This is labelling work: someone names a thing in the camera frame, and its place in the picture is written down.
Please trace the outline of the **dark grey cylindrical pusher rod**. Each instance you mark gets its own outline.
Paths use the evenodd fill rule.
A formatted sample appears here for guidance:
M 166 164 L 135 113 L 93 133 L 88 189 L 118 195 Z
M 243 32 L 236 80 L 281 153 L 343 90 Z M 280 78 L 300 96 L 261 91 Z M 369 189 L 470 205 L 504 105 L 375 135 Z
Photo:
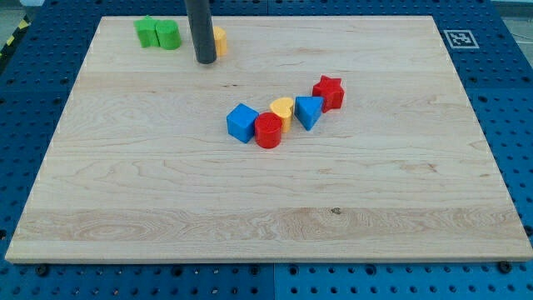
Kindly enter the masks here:
M 217 60 L 217 51 L 209 1 L 185 0 L 184 3 L 196 59 L 200 64 L 214 63 Z

